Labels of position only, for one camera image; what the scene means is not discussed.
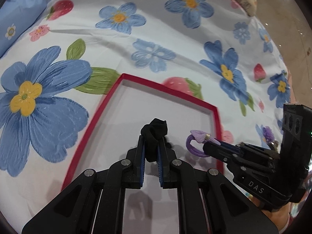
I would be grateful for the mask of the person's right hand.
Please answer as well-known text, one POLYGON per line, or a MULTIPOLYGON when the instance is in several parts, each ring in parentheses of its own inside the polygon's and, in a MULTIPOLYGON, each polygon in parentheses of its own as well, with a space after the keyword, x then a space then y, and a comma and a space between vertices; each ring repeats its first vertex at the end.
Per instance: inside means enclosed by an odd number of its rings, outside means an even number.
POLYGON ((275 212, 263 210, 263 213, 277 226, 279 233, 283 233, 289 226, 290 212, 291 203, 286 204, 275 212))

